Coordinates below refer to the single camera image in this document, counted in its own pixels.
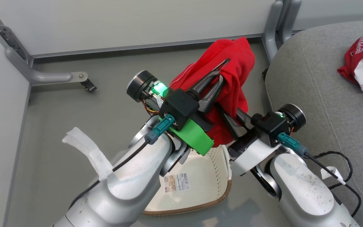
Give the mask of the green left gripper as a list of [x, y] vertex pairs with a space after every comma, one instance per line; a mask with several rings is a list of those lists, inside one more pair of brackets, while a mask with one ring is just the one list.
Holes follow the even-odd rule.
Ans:
[[[207, 132], [213, 128], [214, 123], [205, 114], [210, 112], [223, 88], [224, 78], [221, 75], [221, 69], [228, 64], [230, 60], [230, 58], [227, 58], [222, 61], [212, 71], [187, 89], [186, 93], [188, 95], [193, 97], [196, 101], [200, 100], [200, 107], [198, 109], [199, 112], [196, 112], [192, 119], [187, 122], [180, 131], [176, 130], [175, 126], [172, 127], [172, 132], [201, 156], [205, 156], [214, 145], [213, 139], [207, 135]], [[218, 79], [218, 81], [206, 93], [206, 95], [200, 99], [202, 92], [215, 79]]]

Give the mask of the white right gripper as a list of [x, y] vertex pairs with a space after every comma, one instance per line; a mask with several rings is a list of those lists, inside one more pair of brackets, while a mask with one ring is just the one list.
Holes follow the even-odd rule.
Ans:
[[[276, 151], [281, 145], [277, 143], [270, 146], [261, 140], [256, 130], [251, 130], [251, 116], [242, 109], [238, 108], [236, 112], [236, 120], [229, 115], [220, 104], [216, 104], [216, 109], [223, 118], [233, 140], [228, 148], [231, 158], [230, 168], [234, 175], [242, 176], [248, 171], [261, 164], [267, 157]], [[244, 128], [249, 130], [244, 135]]]

